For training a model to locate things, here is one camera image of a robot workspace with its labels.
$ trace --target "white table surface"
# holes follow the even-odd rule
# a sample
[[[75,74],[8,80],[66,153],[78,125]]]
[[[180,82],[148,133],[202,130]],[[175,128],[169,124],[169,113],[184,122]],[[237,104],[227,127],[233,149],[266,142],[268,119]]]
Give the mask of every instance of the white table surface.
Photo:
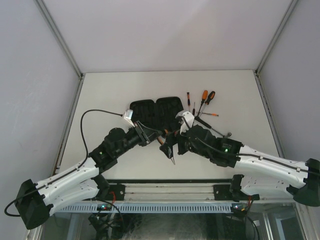
[[[278,155],[263,103],[251,70],[215,71],[158,71],[87,73],[76,107],[74,119],[62,158],[61,170],[82,161],[85,148],[80,134],[80,118],[89,109],[124,113],[131,102],[163,97],[180,97],[188,109],[200,107],[204,90],[215,91],[215,98],[205,109],[219,117],[202,115],[213,128],[232,139],[243,142],[261,152]],[[129,125],[119,116],[90,112],[83,120],[84,136],[89,152],[96,148],[112,128],[128,130]],[[233,168],[216,166],[208,159],[187,152],[178,155],[174,148],[176,165],[159,150],[157,141],[136,146],[118,158],[118,164],[104,172],[106,179],[230,179],[234,174],[249,174]]]

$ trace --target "screwdriver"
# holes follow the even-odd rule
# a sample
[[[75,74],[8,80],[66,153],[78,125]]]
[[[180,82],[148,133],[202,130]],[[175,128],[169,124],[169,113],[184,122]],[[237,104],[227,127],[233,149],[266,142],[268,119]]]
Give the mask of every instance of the screwdriver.
[[[193,104],[193,109],[192,109],[192,115],[194,116],[196,114],[196,102]]]
[[[206,113],[206,112],[203,112],[203,113],[201,113],[201,114],[219,117],[219,114],[216,114],[216,113]]]
[[[211,100],[214,99],[215,95],[216,95],[216,92],[215,92],[215,91],[210,92],[207,100],[205,101],[205,105],[204,105],[204,107],[203,107],[202,112],[204,112],[206,106],[209,105],[209,103],[211,102]]]
[[[201,105],[200,105],[199,112],[198,112],[198,115],[197,115],[198,117],[199,117],[199,114],[200,114],[200,110],[201,110],[201,108],[202,108],[202,105],[204,104],[207,96],[208,96],[208,91],[207,91],[207,90],[204,90],[204,91],[203,91],[203,94],[202,94]]]
[[[187,92],[186,95],[188,96],[188,107],[190,112],[190,92]]]
[[[202,125],[204,125],[205,127],[207,127],[208,129],[211,129],[213,131],[215,131],[217,134],[219,134],[221,137],[227,139],[229,137],[231,137],[232,133],[228,132],[226,135],[223,135],[221,132],[215,130],[212,126],[210,126],[208,123],[206,123],[205,121],[203,121],[200,117],[196,116],[194,118],[194,120],[196,120],[197,122],[201,123]]]

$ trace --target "white wall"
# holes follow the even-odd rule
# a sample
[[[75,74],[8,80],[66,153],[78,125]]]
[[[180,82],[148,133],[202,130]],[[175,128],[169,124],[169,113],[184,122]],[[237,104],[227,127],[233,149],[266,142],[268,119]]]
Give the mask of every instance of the white wall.
[[[45,0],[84,73],[256,69],[291,0]]]
[[[32,0],[5,1],[0,14],[0,210],[20,184],[53,169],[78,78]],[[9,209],[16,214],[13,206]],[[1,239],[20,240],[19,217],[0,214]]]
[[[293,160],[320,160],[320,1],[303,0],[285,27],[261,81]]]

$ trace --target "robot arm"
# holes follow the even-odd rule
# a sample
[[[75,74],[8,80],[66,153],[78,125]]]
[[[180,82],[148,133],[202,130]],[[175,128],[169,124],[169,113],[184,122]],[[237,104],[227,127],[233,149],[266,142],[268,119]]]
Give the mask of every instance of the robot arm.
[[[88,158],[69,169],[35,183],[31,179],[22,183],[12,203],[26,228],[36,228],[70,204],[108,194],[109,183],[101,173],[117,164],[117,158],[136,145],[144,147],[164,134],[164,131],[148,128],[139,121],[133,125],[127,133],[122,128],[111,129]]]
[[[283,180],[288,186],[285,190],[294,200],[308,206],[320,206],[319,161],[290,161],[258,152],[239,141],[216,138],[209,130],[193,126],[194,117],[187,111],[180,112],[177,118],[181,119],[180,131],[170,133],[148,128],[140,122],[133,123],[127,133],[121,128],[113,128],[85,160],[45,180],[25,181],[11,203],[15,203],[26,228],[43,224],[56,211],[70,204],[95,197],[103,199],[108,194],[109,184],[101,173],[113,167],[117,158],[134,146],[144,147],[163,135],[166,135],[166,141],[160,150],[169,159],[173,157],[173,145],[177,144],[178,155],[192,152],[220,167],[251,170]],[[248,197],[264,190],[264,187],[247,187],[245,180],[243,175],[233,176],[232,194],[240,192]]]

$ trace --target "orange screwdriver handle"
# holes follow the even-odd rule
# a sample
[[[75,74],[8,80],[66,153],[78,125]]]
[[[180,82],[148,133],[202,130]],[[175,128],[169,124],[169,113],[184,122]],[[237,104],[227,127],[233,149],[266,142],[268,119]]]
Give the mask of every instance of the orange screwdriver handle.
[[[215,92],[215,91],[210,92],[210,94],[209,94],[209,96],[208,96],[208,99],[205,101],[205,104],[206,104],[206,105],[209,105],[210,101],[211,101],[212,99],[214,99],[215,95],[216,95],[216,92]]]
[[[201,101],[201,104],[204,104],[206,98],[208,96],[208,91],[207,90],[204,90],[203,94],[202,94],[202,101]]]

